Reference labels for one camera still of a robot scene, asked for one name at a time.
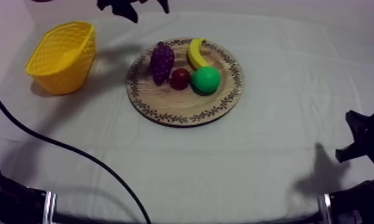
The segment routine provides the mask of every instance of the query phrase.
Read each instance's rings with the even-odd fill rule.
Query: white tablecloth
[[[0,97],[25,125],[79,147],[122,176],[161,223],[241,222],[317,209],[322,193],[374,178],[366,157],[338,164],[352,141],[348,110],[374,112],[374,40],[334,27],[234,14],[145,14],[96,25],[98,54],[85,86],[51,97],[24,66],[40,27],[18,53]],[[126,72],[164,39],[208,38],[245,73],[236,107],[191,129],[152,123],[129,102]],[[107,219],[142,220],[127,192],[85,158],[37,141],[0,112],[0,168],[13,179],[59,195],[58,209]]]

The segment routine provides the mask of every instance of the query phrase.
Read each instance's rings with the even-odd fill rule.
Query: yellow banana
[[[205,38],[193,39],[187,51],[188,59],[195,70],[198,70],[204,66],[210,66],[209,63],[202,57],[200,48]]]

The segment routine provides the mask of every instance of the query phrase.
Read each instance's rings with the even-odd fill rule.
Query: round plate
[[[172,69],[185,68],[194,72],[187,58],[187,49],[192,38],[164,41],[174,50]],[[240,99],[244,75],[234,56],[216,43],[202,43],[204,59],[220,71],[222,81],[217,91],[209,96],[196,94],[191,86],[178,91],[165,82],[155,85],[148,66],[152,50],[150,47],[140,55],[127,75],[127,94],[134,107],[145,117],[169,126],[197,126],[209,123],[229,112]]]

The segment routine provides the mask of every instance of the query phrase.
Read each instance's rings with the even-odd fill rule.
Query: plastic basket
[[[95,29],[74,21],[45,34],[26,66],[26,72],[52,94],[69,94],[84,83],[95,56]]]

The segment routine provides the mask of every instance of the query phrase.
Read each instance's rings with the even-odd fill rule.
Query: toy fruit
[[[159,42],[152,52],[149,69],[155,84],[160,86],[169,79],[170,70],[174,65],[174,52],[163,42]]]
[[[198,70],[201,67],[210,66],[200,53],[202,42],[205,40],[205,38],[193,39],[187,50],[188,59],[195,70]]]
[[[187,69],[176,69],[172,73],[170,86],[173,89],[181,90],[187,88],[190,83],[190,72]]]
[[[213,93],[219,87],[220,73],[212,67],[201,67],[191,76],[191,83],[200,91]]]

